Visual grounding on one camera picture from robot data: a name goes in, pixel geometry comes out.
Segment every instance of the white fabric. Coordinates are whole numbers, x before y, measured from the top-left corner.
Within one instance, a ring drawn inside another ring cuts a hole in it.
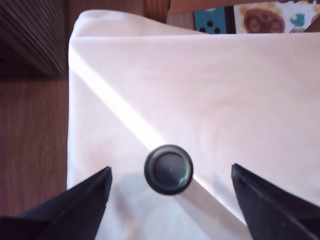
[[[320,205],[320,34],[208,35],[91,10],[69,44],[67,187],[106,166],[97,240],[249,240],[231,166]],[[144,162],[163,144],[194,164],[163,196]]]

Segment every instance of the wood grain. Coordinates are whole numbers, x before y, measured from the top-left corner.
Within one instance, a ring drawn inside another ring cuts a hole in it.
[[[66,189],[68,78],[1,81],[1,215]]]
[[[65,0],[2,0],[0,38],[39,73],[63,74]]]
[[[36,75],[39,71],[0,38],[0,74]]]
[[[170,0],[144,0],[143,16],[161,23],[167,22]]]

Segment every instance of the striped wooden panel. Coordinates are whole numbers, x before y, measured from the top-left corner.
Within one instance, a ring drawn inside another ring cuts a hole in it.
[[[65,0],[2,0],[0,38],[40,73],[66,69]]]
[[[0,38],[0,75],[39,75],[39,71]]]
[[[169,7],[170,0],[144,0],[143,16],[161,23],[167,23]]]

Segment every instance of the black knob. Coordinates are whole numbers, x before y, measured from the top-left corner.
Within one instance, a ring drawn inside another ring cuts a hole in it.
[[[192,180],[194,167],[188,153],[179,146],[164,145],[153,150],[144,163],[149,186],[164,195],[184,191]]]

